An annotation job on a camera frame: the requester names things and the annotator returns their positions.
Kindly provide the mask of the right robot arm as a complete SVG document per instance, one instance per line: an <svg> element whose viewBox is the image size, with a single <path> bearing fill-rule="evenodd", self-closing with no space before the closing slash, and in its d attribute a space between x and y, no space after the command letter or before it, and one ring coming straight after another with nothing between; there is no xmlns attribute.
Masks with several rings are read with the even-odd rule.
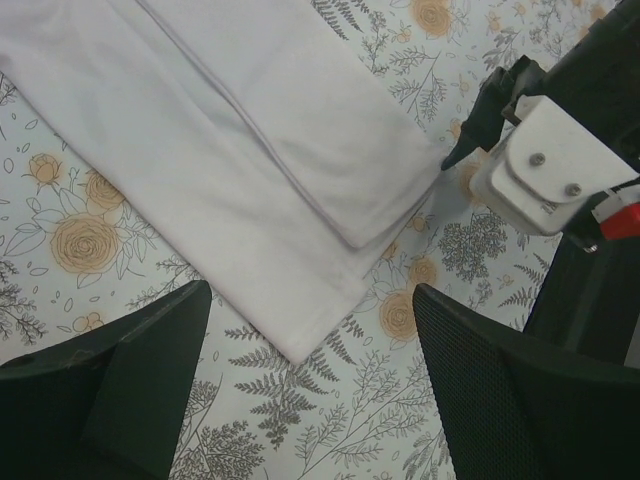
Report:
<svg viewBox="0 0 640 480"><path fill-rule="evenodd" d="M443 161L490 155L473 194L560 245L525 325L622 363L639 317L639 5L621 1L550 70L522 57L482 84Z"/></svg>

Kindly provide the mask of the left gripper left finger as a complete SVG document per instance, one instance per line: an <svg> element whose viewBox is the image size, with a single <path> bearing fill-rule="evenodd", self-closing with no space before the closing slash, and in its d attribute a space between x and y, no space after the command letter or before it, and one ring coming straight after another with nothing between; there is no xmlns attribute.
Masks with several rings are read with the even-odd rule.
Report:
<svg viewBox="0 0 640 480"><path fill-rule="evenodd" d="M2 478L168 478L211 300L192 281L2 364Z"/></svg>

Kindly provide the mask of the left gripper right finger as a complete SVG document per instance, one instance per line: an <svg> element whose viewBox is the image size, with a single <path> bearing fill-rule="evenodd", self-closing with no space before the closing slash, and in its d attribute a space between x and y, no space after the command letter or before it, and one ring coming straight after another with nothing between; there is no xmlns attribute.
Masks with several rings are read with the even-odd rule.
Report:
<svg viewBox="0 0 640 480"><path fill-rule="evenodd" d="M419 285L419 340L459 479L636 479L639 372Z"/></svg>

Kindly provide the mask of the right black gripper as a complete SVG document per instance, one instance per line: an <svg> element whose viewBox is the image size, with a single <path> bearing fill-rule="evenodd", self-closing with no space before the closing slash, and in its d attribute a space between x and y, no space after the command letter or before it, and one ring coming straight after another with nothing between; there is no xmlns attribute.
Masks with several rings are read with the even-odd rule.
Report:
<svg viewBox="0 0 640 480"><path fill-rule="evenodd" d="M499 142L517 101L545 95L630 165L639 163L639 2L619 2L596 21L549 72L526 55L497 67L481 84L459 138L441 164L446 171L477 148Z"/></svg>

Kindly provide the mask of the white t shirt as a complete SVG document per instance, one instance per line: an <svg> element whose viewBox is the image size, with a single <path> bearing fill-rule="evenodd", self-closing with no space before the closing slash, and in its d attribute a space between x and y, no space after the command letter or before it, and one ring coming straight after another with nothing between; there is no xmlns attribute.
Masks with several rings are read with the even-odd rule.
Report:
<svg viewBox="0 0 640 480"><path fill-rule="evenodd" d="M1 70L294 364L440 172L307 1L5 1Z"/></svg>

